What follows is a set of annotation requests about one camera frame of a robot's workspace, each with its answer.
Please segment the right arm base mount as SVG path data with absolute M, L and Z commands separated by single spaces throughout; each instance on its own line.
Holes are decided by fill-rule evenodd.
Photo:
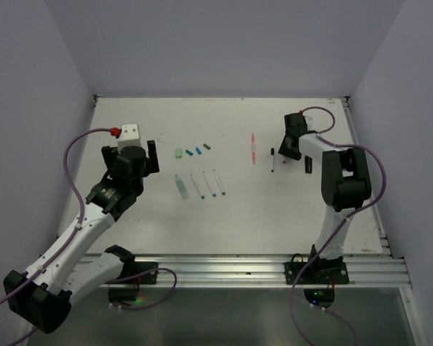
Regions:
M 311 265 L 300 253 L 293 254 L 284 263 L 284 277 L 287 285 L 293 285 L 298 278 L 300 285 L 318 285 L 318 288 L 305 288 L 305 299 L 313 306 L 330 308 L 335 301 L 337 285 L 348 285 L 349 274 L 344 258 L 317 258 Z

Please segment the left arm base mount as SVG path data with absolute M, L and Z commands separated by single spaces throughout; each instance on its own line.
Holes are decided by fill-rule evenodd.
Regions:
M 121 274 L 108 282 L 108 301 L 111 304 L 132 306 L 139 303 L 140 288 L 157 283 L 157 262 L 130 262 Z

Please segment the blue capped white marker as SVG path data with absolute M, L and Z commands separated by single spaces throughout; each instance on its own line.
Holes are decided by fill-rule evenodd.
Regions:
M 208 174 L 205 171 L 203 171 L 203 176 L 204 176 L 204 180 L 206 182 L 206 185 L 207 185 L 207 187 L 209 189 L 209 192 L 211 193 L 211 196 L 213 198 L 215 198 L 217 196 L 217 193 L 216 193 L 216 191 L 215 191 L 212 183 L 210 182 Z

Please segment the dark green capped marker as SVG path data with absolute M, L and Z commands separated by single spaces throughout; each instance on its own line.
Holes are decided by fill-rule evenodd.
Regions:
M 213 173 L 214 173 L 214 178 L 216 180 L 216 183 L 217 183 L 217 186 L 219 188 L 221 195 L 225 196 L 226 190 L 224 188 L 224 185 L 222 184 L 222 181 L 221 181 L 219 174 L 217 173 L 217 171 L 215 169 L 213 170 Z

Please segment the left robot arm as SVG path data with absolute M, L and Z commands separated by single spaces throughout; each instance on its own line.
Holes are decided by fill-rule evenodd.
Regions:
M 93 242 L 143 193 L 143 179 L 159 171 L 154 141 L 147 147 L 102 148 L 107 171 L 83 203 L 80 216 L 48 251 L 24 272 L 4 278 L 10 310 L 41 332 L 57 330 L 71 310 L 64 280 Z

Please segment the light green highlighter body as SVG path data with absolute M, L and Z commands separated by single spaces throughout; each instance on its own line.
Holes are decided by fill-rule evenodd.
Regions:
M 181 198 L 182 199 L 188 199 L 189 193 L 188 193 L 187 187 L 185 186 L 183 179 L 180 176 L 178 176 L 177 174 L 175 175 L 175 184 L 177 186 L 177 189 L 178 189 L 178 192 L 180 193 Z

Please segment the black green highlighter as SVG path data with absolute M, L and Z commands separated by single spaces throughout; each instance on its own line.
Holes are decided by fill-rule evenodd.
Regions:
M 305 157 L 305 173 L 306 174 L 312 173 L 312 158 L 309 156 Z

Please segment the teal capped white marker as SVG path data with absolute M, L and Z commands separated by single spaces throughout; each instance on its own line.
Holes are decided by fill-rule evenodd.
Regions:
M 196 178 L 190 174 L 190 178 L 191 178 L 191 182 L 193 183 L 193 186 L 196 189 L 196 192 L 198 193 L 200 199 L 204 200 L 205 199 L 205 195 L 202 192 L 202 189 L 200 187 L 200 185 L 198 184 L 198 181 L 196 180 Z

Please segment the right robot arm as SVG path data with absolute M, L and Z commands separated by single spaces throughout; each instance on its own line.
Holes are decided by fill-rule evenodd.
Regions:
M 367 157 L 362 148 L 334 144 L 309 130 L 300 112 L 285 115 L 284 126 L 279 154 L 296 161 L 304 158 L 309 165 L 316 162 L 321 168 L 320 189 L 326 212 L 310 253 L 317 259 L 307 265 L 307 274 L 313 282 L 323 283 L 333 274 L 328 260 L 337 260 L 344 254 L 354 213 L 371 197 Z

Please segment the light green highlighter cap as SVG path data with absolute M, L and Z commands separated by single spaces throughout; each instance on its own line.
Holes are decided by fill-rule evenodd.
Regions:
M 183 156 L 183 150 L 181 148 L 176 148 L 175 149 L 175 157 L 181 158 L 182 156 Z

